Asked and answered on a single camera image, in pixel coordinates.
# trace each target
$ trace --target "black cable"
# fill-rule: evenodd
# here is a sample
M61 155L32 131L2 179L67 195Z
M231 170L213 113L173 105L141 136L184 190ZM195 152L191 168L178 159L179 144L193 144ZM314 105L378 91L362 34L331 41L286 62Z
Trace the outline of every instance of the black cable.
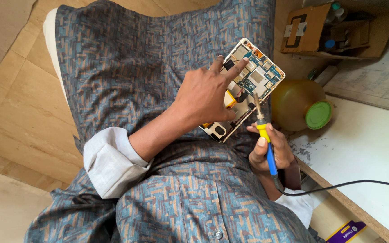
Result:
M346 182L346 183L342 183L342 184L338 184L338 185L328 186L325 188L316 189L316 190L312 190L312 191L306 191L306 192L301 192L301 193L296 193L296 194L289 194L289 193L284 192L280 188L279 183L278 183L278 178L273 178L273 180L274 180L274 185L276 186L276 189L279 190L283 195L290 196L290 197L303 196L303 195L311 194L311 193L318 192L318 191L330 190L330 189L338 188L338 187L341 187L344 185L351 185L351 184L362 183L362 182L371 182L371 183L379 183L379 184L389 185L389 182L380 182L380 181L374 181L374 180L359 180L359 181Z

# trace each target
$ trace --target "blue bottle cap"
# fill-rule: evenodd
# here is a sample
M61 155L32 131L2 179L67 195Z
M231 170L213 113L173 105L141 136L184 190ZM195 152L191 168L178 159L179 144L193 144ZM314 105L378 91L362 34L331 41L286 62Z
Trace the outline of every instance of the blue bottle cap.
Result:
M332 48L335 45L335 41L330 39L328 41L325 41L325 47L326 48Z

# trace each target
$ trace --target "yellow battery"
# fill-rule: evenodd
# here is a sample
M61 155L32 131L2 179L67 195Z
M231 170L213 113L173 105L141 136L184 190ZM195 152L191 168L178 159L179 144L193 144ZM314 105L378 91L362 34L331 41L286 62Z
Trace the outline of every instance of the yellow battery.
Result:
M230 94L229 90L226 90L224 94L224 106L230 108L236 104L235 98Z

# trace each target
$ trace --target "wooden edge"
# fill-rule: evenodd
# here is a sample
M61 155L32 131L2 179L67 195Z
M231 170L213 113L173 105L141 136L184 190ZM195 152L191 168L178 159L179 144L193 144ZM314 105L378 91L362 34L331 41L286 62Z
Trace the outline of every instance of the wooden edge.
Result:
M302 162L299 158L296 158L298 163L300 164L300 169L310 176L313 180L315 180L321 187L332 186L329 182L322 178L319 174L317 174L313 169L311 169L308 165ZM376 219L366 213L362 208L356 205L353 201L351 201L347 196L341 193L337 188L327 190L329 194L331 194L335 199L337 199L340 203L343 204L349 211L354 213L360 220L362 220L367 226L373 229L381 239L384 239L386 242L389 242L389 230L385 228L381 223L379 223Z
M381 237L379 237L375 241L373 241L373 243L386 243L386 241L384 239L382 239Z

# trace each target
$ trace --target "shirt sleeve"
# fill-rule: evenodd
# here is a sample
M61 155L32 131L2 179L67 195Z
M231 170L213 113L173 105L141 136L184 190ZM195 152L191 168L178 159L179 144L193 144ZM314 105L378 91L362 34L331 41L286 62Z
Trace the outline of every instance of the shirt sleeve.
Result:
M146 162L134 151L123 128L101 130L84 146L84 168L103 199L120 198L143 178L153 160Z
M289 188L285 188L284 192L289 194L296 194L305 191L303 190L294 191L294 190L290 190ZM306 229L309 228L310 220L312 219L312 214L314 209L313 198L310 195L303 195L298 197L290 197L290 196L282 195L275 202L289 208L301 220L305 228Z

